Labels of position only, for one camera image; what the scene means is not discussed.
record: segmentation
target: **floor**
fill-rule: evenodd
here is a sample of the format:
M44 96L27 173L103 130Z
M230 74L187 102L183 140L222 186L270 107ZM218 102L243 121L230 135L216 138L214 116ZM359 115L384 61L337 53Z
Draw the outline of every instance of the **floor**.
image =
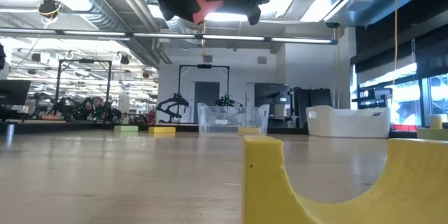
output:
M385 139L273 137L295 191L322 202L360 195L386 159ZM242 146L101 130L0 139L0 223L240 223Z

